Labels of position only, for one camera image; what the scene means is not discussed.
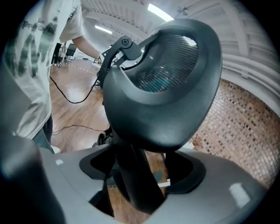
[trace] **black headrest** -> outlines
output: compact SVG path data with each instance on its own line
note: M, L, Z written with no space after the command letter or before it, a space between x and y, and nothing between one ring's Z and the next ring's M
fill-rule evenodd
M173 20L155 32L136 66L111 67L104 106L123 140L150 151L174 151L210 109L221 76L221 46L213 29L195 20Z

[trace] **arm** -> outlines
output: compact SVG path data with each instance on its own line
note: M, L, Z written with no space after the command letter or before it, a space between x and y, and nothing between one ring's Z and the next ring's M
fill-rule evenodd
M100 52L84 36L75 38L72 41L80 51L98 60Z

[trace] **black cable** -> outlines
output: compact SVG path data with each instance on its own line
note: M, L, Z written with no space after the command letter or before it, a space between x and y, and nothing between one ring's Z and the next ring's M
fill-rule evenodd
M58 90L59 90L59 91L62 93L62 95L65 97L65 99L66 99L68 102L73 103L73 104L84 102L84 101L88 98L89 94L91 93L93 87L95 86L95 84L96 84L96 82L97 82L97 80L98 80L98 77L97 77L96 80L95 80L95 82L93 83L93 85L92 85L92 87L91 87L91 90L88 92L88 94L87 94L87 96L86 96L85 99L83 99L82 101L79 101L79 102L72 102L72 101L70 101L69 99L67 99L66 95L65 95L65 94L61 91L61 89L57 86L57 84L56 84L56 82L53 80L53 78L51 78L51 76L49 76L49 77L50 77L50 79L53 81L53 83L56 85L56 87L58 88Z
M59 132L59 133L55 134L55 135L58 135L58 134L60 134L64 129L70 128L70 127L73 127L73 126L76 126L76 127L84 127L84 128L91 129L91 130L93 130L93 131L98 131L98 132L104 132L104 131L102 131L102 130L96 130L96 129L93 129L93 128L90 128L90 127L86 127L86 126L84 126L84 125L76 125L76 124L73 124L73 125L70 125L70 126L63 127L62 129L60 129L60 130L58 130L58 131L54 131L53 134Z

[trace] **shoe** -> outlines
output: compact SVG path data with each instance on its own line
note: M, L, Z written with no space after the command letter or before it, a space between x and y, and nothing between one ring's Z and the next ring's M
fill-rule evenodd
M55 146L51 146L51 147L52 147L54 154L60 153L60 149L58 147L55 147Z

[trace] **black bolt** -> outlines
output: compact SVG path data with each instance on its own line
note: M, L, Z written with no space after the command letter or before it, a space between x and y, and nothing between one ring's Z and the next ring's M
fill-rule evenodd
M122 44L123 44L123 45L128 45L128 40L127 40L127 39L123 39L123 40L122 40Z

